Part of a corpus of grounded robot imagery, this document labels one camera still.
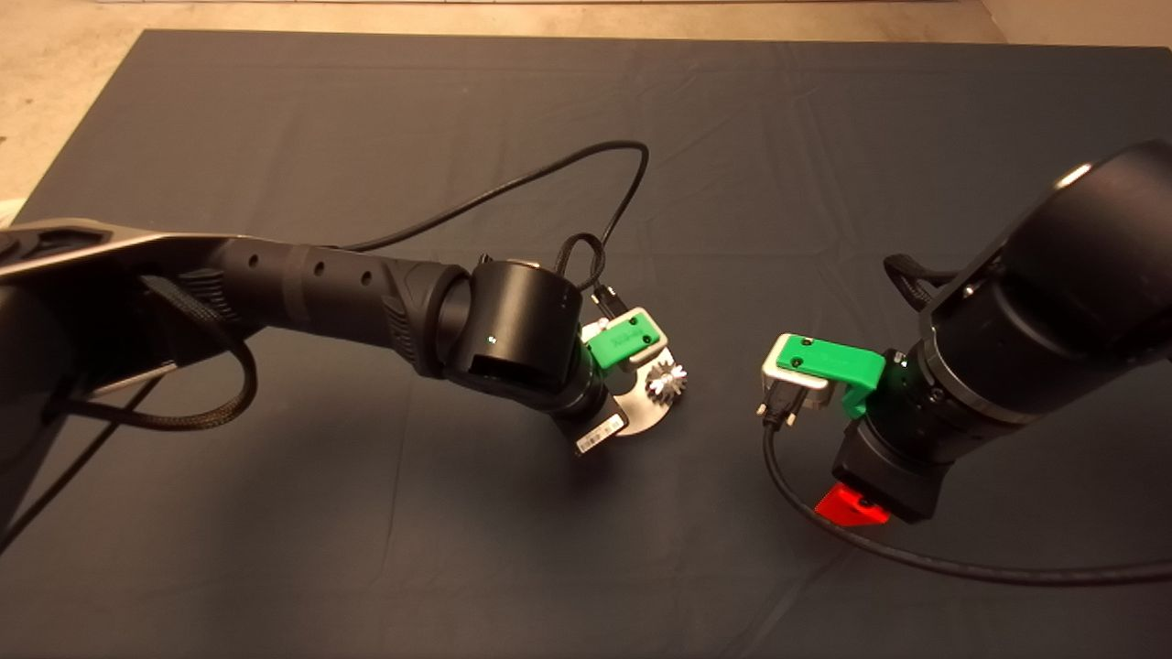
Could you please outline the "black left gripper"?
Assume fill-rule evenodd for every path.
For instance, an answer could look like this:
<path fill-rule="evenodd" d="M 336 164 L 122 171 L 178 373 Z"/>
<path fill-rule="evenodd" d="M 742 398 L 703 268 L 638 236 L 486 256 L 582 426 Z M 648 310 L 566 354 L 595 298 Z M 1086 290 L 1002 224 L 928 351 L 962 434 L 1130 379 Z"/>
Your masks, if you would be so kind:
<path fill-rule="evenodd" d="M 600 402 L 593 412 L 554 416 L 554 424 L 568 440 L 573 455 L 582 456 L 627 429 L 631 420 L 616 402 Z"/>

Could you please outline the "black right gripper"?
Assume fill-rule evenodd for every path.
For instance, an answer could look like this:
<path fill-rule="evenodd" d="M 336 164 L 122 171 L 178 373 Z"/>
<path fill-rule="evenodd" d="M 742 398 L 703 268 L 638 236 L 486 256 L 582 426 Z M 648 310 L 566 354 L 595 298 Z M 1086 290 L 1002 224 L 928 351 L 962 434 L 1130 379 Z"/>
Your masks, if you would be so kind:
<path fill-rule="evenodd" d="M 831 467 L 833 485 L 815 514 L 841 528 L 883 525 L 891 514 L 905 523 L 934 517 L 949 464 L 909 458 L 891 448 L 867 421 L 852 421 Z"/>

